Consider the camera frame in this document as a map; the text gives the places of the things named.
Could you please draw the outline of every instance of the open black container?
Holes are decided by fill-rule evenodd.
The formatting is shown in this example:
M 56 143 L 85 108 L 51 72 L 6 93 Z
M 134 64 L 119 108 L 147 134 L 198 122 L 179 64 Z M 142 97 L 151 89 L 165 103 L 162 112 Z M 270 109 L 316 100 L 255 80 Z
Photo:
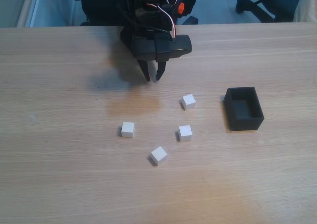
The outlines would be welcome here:
M 223 103 L 232 131 L 257 130 L 264 120 L 254 87 L 228 88 Z

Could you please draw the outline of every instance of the white cube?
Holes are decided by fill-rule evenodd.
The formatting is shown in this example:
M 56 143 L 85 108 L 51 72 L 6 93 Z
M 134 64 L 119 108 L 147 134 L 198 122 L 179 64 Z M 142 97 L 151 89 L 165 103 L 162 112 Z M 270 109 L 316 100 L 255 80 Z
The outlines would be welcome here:
M 192 139 L 192 129 L 190 126 L 180 126 L 178 129 L 180 141 L 190 141 Z
M 185 110 L 187 109 L 193 109 L 195 107 L 196 101 L 194 99 L 194 96 L 192 94 L 183 96 L 182 98 L 182 105 Z
M 151 158 L 158 166 L 164 161 L 166 161 L 167 153 L 165 152 L 165 150 L 163 150 L 162 146 L 160 146 L 151 152 Z
M 123 122 L 122 130 L 121 130 L 122 137 L 134 137 L 134 123 L 133 122 Z

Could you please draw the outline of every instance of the office chair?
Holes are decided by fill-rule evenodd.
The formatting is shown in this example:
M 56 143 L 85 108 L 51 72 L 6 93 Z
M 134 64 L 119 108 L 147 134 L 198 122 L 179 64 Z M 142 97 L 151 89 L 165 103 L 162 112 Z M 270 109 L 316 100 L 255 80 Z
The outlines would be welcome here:
M 299 0 L 238 0 L 236 12 L 252 12 L 261 22 L 292 22 Z M 258 4 L 262 3 L 264 7 L 273 15 L 272 18 L 268 13 L 261 9 Z
M 82 8 L 89 22 L 84 22 L 82 26 L 122 26 L 124 17 L 116 4 L 120 0 L 81 0 Z M 182 16 L 192 12 L 196 0 L 184 0 L 185 8 Z M 198 24 L 198 19 L 188 18 L 184 24 Z

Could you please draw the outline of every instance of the wood grain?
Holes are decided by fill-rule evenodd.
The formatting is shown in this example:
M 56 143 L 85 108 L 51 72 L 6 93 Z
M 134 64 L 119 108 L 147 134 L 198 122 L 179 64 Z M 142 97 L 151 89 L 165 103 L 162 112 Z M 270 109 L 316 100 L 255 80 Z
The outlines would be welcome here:
M 0 223 L 317 223 L 316 24 L 180 26 L 193 52 L 157 83 L 119 31 L 0 30 Z M 257 90 L 256 132 L 226 127 L 240 86 Z

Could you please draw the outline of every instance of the wall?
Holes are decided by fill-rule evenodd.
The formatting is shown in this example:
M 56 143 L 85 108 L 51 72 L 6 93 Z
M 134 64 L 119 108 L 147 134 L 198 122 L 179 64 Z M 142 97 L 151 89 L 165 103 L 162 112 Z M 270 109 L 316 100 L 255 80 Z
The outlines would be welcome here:
M 0 0 L 0 27 L 16 27 L 24 0 Z
M 72 26 L 75 0 L 39 0 L 33 27 Z

